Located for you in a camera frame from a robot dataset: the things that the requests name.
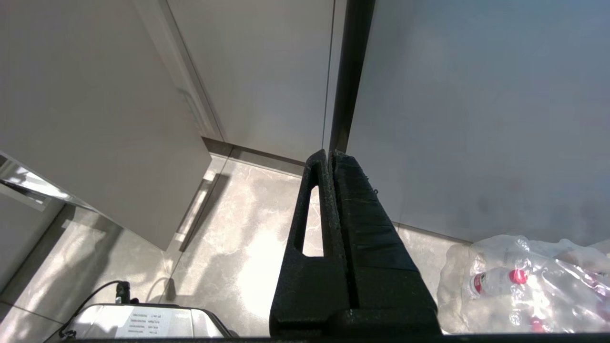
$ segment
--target black pole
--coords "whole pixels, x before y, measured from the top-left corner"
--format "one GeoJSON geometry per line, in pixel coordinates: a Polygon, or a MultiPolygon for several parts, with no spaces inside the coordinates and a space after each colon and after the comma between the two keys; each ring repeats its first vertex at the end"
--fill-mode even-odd
{"type": "Polygon", "coordinates": [[[331,151],[345,152],[347,149],[374,8],[375,0],[348,0],[347,3],[332,116],[331,151]]]}

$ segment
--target power cord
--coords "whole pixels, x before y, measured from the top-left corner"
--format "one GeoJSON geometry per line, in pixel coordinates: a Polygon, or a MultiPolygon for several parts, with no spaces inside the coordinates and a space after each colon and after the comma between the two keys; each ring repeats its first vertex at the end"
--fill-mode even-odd
{"type": "Polygon", "coordinates": [[[111,281],[109,283],[105,283],[102,286],[100,286],[98,289],[96,289],[95,291],[93,291],[93,293],[91,293],[91,295],[89,295],[87,297],[87,299],[85,299],[85,301],[82,302],[82,304],[80,306],[78,306],[78,308],[76,309],[76,311],[74,312],[74,314],[72,315],[72,317],[70,317],[70,319],[68,319],[68,321],[63,324],[59,329],[57,329],[57,331],[53,332],[47,339],[45,339],[45,342],[50,340],[53,336],[55,336],[55,334],[57,332],[59,332],[59,338],[63,339],[63,338],[75,338],[76,337],[76,331],[74,330],[70,330],[67,331],[66,333],[64,333],[63,331],[66,330],[66,328],[68,328],[68,326],[72,323],[72,321],[74,320],[74,318],[76,318],[76,316],[79,315],[79,313],[81,312],[82,308],[87,304],[87,302],[89,300],[91,300],[91,298],[93,298],[94,295],[96,295],[99,291],[101,291],[102,289],[110,286],[111,284],[115,284],[115,283],[123,283],[125,281],[120,281],[120,280],[115,280],[115,281],[111,281]]]}

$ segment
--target marble floor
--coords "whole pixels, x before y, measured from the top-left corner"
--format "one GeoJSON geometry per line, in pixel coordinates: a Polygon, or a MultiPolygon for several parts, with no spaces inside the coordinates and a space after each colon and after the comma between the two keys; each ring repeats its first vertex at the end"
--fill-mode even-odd
{"type": "MultiPolygon", "coordinates": [[[[95,212],[65,206],[0,295],[0,342],[44,340],[112,280],[129,281],[141,302],[208,309],[240,336],[268,336],[303,168],[238,148],[209,148],[212,163],[167,251],[95,212]]],[[[445,253],[460,243],[396,229],[436,299],[445,253]]],[[[321,253],[314,194],[304,254],[321,253]]],[[[108,287],[90,303],[113,302],[114,292],[108,287]]]]}

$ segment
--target bottle label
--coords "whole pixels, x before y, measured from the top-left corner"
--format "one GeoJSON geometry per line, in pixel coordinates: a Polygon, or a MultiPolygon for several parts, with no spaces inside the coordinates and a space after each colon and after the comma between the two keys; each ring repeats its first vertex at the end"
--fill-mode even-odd
{"type": "Polygon", "coordinates": [[[475,279],[474,279],[474,285],[475,285],[475,289],[477,291],[477,293],[481,294],[481,283],[483,282],[483,280],[485,279],[485,273],[479,273],[477,275],[475,275],[475,279]]]}

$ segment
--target plastic water bottle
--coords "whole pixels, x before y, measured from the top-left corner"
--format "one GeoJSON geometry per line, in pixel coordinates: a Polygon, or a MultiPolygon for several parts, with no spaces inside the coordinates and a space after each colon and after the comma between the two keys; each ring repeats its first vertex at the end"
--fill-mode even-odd
{"type": "Polygon", "coordinates": [[[497,267],[478,273],[470,279],[468,290],[473,298],[489,298],[512,293],[515,284],[525,284],[527,275],[522,269],[497,267]]]}

